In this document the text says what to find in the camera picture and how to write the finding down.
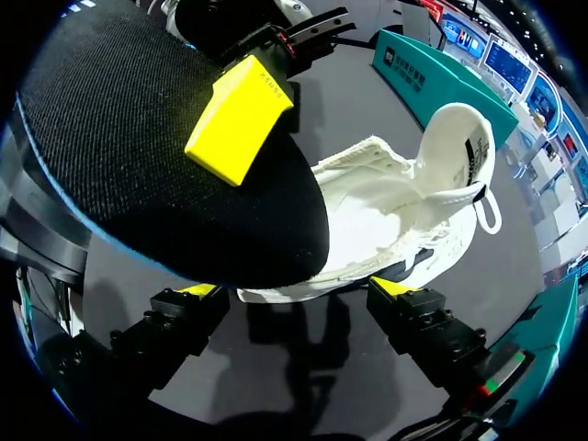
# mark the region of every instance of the monitor screen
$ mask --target monitor screen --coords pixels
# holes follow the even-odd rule
[[[504,78],[519,94],[523,93],[531,76],[531,69],[517,60],[512,53],[493,42],[486,64]]]
[[[445,35],[447,35],[447,41],[455,43],[458,40],[459,32],[461,29],[455,23],[448,21],[445,24]]]
[[[484,43],[481,43],[479,40],[472,39],[471,43],[469,44],[469,53],[471,53],[476,58],[480,58],[484,53],[484,48]]]
[[[533,89],[527,102],[531,110],[538,110],[538,112],[545,117],[546,125],[549,125],[553,117],[555,117],[557,105],[549,99],[539,87]]]
[[[578,147],[576,147],[569,133],[563,139],[563,145],[566,146],[566,152],[568,152],[570,159],[573,160],[578,155]]]
[[[466,32],[465,30],[462,30],[461,32],[459,32],[458,46],[461,46],[463,49],[468,50],[469,45],[471,44],[471,41],[472,41],[472,37],[468,32]]]

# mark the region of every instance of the exhibition booth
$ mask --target exhibition booth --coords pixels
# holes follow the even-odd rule
[[[526,193],[542,271],[548,282],[559,281],[588,248],[586,118],[538,66],[545,55],[537,45],[529,54],[514,38],[489,34],[488,23],[470,21],[455,8],[446,7],[439,21],[444,53],[490,87],[518,120],[501,150]]]

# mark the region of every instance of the white wall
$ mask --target white wall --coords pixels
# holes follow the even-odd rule
[[[539,253],[543,273],[570,262],[586,248],[588,248],[588,216],[584,216],[575,228]]]

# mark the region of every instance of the teal sign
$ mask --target teal sign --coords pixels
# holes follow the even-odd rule
[[[480,78],[420,41],[381,30],[373,66],[423,127],[445,104],[469,104],[490,121],[499,149],[518,124],[511,109]]]

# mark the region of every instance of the black cable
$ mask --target black cable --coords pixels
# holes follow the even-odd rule
[[[43,274],[43,276],[45,276],[45,278],[47,279],[47,281],[49,282],[49,284],[53,288],[53,294],[55,294],[55,299],[57,300],[57,305],[59,306],[60,312],[63,316],[63,321],[65,322],[65,325],[67,326],[67,333],[69,335],[71,335],[72,328],[70,325],[70,315],[69,315],[69,312],[65,309],[66,305],[63,304],[62,299],[60,298],[60,295],[57,292],[57,287],[55,287],[55,285],[53,285],[53,282],[51,282],[51,278],[49,276],[47,276],[45,273],[42,273],[42,274]]]
[[[459,422],[458,418],[447,420],[444,423],[442,423],[441,425],[439,425],[438,427],[436,427],[435,429],[427,432],[426,434],[422,434],[420,436],[417,436],[417,437],[411,439],[411,441],[428,441],[430,439],[435,439],[436,436],[442,434],[449,427],[457,424],[458,422]]]
[[[45,317],[47,317],[48,319],[50,319],[52,322],[54,322],[55,324],[57,324],[60,328],[62,327],[62,324],[59,323],[59,321],[57,320],[57,317],[53,317],[52,315],[48,314],[47,312],[45,312],[44,310],[42,310],[41,308],[37,308],[35,305],[30,305],[30,307],[33,310],[37,310],[38,312],[40,312],[41,314],[43,314]]]
[[[43,308],[45,308],[46,311],[43,311],[41,308],[38,308],[33,304],[31,304],[30,307],[39,311],[39,312],[42,312],[45,316],[49,317],[53,322],[56,322],[57,324],[59,324],[59,326],[61,328],[62,324],[60,323],[59,319],[50,313],[51,310],[49,309],[47,304],[43,301],[43,298],[40,296],[39,292],[37,291],[37,287],[35,287],[35,282],[33,282],[33,278],[30,274],[30,271],[27,271],[27,274],[28,274],[27,281],[30,282],[31,287],[35,291],[35,294],[37,294],[37,298],[39,299],[41,305],[43,305]]]
[[[419,430],[423,430],[429,425],[438,424],[444,421],[441,425],[431,429],[430,431],[425,432],[422,435],[417,435],[410,439],[410,441],[428,441],[431,439],[435,439],[436,436],[442,434],[448,428],[463,420],[473,420],[480,424],[487,424],[494,430],[500,431],[502,429],[498,425],[494,424],[493,421],[484,419],[483,417],[475,413],[463,413],[455,417],[450,417],[447,414],[439,414],[431,418],[427,418],[426,420],[422,420],[419,423],[404,427],[400,432],[398,432],[396,435],[390,438],[389,441],[402,441],[407,436],[410,436],[415,432],[418,432]]]
[[[441,413],[438,415],[435,415],[435,416],[431,416],[431,417],[426,418],[422,421],[419,421],[418,423],[407,425],[402,430],[398,431],[396,433],[396,435],[394,435],[388,441],[401,441],[403,438],[405,438],[408,435],[413,434],[414,432],[418,432],[419,430],[423,430],[426,427],[428,427],[429,425],[442,423],[445,420],[447,420],[447,416],[443,415]]]

